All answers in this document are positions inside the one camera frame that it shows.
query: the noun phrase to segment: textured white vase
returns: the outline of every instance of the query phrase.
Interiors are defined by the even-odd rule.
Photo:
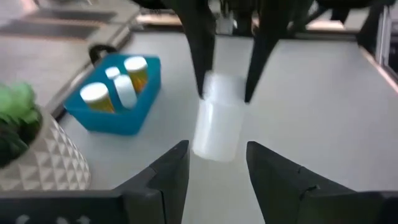
[[[52,116],[41,113],[42,127],[29,149],[0,169],[0,191],[87,189],[91,175],[86,159]]]

